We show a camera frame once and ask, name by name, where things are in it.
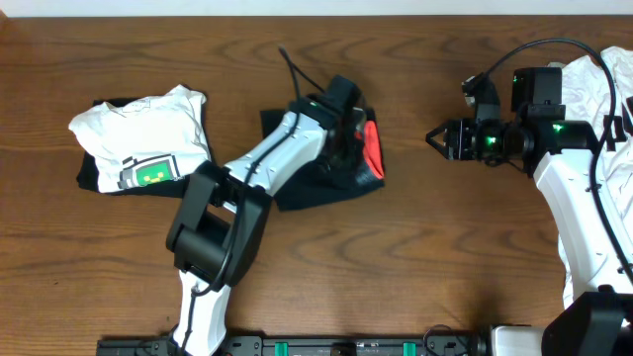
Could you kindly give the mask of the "black leggings with red waistband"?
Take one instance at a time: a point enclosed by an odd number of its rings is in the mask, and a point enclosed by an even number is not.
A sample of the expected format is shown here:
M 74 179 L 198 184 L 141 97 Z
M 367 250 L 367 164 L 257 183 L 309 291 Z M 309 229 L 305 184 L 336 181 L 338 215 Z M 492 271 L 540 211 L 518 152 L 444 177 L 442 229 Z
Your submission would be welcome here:
M 349 134 L 343 161 L 324 156 L 305 164 L 275 194 L 282 212 L 298 211 L 359 198 L 385 186 L 385 163 L 375 111 L 354 112 L 362 128 Z

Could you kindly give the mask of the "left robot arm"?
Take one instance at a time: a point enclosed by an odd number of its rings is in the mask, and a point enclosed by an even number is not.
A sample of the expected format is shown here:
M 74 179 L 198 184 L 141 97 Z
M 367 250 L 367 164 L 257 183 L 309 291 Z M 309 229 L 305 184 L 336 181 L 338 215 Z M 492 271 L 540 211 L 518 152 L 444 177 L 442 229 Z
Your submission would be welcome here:
M 313 208 L 383 184 L 375 112 L 357 98 L 310 95 L 261 119 L 264 138 L 251 151 L 191 175 L 168 232 L 183 288 L 175 355 L 213 355 L 224 342 L 230 292 L 256 257 L 272 206 Z

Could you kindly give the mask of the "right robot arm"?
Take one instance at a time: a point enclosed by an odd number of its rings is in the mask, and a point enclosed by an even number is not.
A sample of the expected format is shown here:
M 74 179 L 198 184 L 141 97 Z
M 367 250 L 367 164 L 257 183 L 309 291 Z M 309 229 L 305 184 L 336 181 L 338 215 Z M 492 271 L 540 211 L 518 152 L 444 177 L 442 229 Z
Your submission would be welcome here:
M 629 355 L 632 240 L 591 168 L 598 141 L 579 121 L 450 120 L 426 142 L 448 160 L 523 162 L 551 210 L 569 265 L 572 301 L 546 327 L 500 325 L 490 355 Z

